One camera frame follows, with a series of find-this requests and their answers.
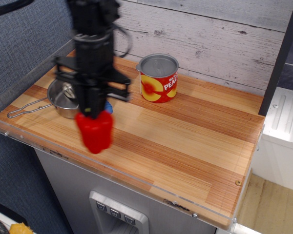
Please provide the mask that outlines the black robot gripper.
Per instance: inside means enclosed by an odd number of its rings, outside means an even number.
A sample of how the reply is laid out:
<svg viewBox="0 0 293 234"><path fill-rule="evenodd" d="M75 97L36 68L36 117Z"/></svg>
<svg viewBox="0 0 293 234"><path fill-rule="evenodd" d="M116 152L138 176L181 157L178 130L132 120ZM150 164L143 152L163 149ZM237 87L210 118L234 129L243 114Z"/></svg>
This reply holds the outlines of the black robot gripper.
<svg viewBox="0 0 293 234"><path fill-rule="evenodd" d="M105 109L106 96L130 100L130 78L113 67L114 34L85 35L73 33L75 57L55 57L57 78L74 85L79 109L89 116L87 89L90 88L90 112L96 119Z"/></svg>

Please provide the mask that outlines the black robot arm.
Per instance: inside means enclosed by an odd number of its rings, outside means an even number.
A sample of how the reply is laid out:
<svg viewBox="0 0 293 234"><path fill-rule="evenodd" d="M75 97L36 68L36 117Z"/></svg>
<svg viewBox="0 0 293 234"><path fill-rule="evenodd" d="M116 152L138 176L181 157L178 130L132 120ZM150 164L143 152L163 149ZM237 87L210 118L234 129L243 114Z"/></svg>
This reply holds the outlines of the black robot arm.
<svg viewBox="0 0 293 234"><path fill-rule="evenodd" d="M131 80L113 66L120 5L115 0L69 0L67 4L75 56L54 59L56 78L73 86L80 111L96 119L108 97L130 100Z"/></svg>

